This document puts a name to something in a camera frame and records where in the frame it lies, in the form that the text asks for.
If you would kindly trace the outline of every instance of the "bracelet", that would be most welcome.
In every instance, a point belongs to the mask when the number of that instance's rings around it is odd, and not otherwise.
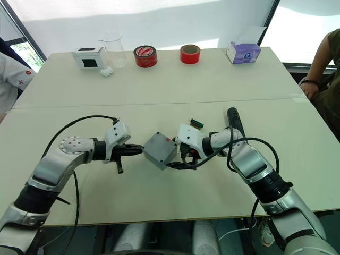
[[[320,83],[319,81],[313,81],[313,80],[304,80],[304,81],[301,82],[301,84],[304,84],[304,83],[306,83],[306,82],[314,83],[314,84],[316,84],[317,86],[320,86],[320,85],[321,85],[321,83]]]

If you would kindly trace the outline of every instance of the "tape roll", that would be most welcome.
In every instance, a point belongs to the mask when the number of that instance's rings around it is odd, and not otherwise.
[[[185,64],[194,64],[200,60],[201,49],[194,44],[181,47],[181,61]]]
[[[137,66],[151,67],[157,63],[156,49],[149,45],[139,46],[133,51]]]

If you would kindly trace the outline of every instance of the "white box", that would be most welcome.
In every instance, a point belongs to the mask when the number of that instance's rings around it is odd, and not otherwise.
[[[104,47],[80,48],[72,56],[80,69],[105,67]]]

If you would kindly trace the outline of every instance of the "glass beaker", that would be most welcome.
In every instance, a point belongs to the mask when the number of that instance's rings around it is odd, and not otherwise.
[[[122,35],[116,31],[104,33],[99,40],[105,47],[107,65],[121,68],[128,63],[125,50],[122,44]]]

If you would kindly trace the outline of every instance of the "white shirt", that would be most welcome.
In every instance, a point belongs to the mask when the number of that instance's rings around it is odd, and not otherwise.
[[[24,90],[36,73],[0,52],[0,114],[12,109],[18,88]]]

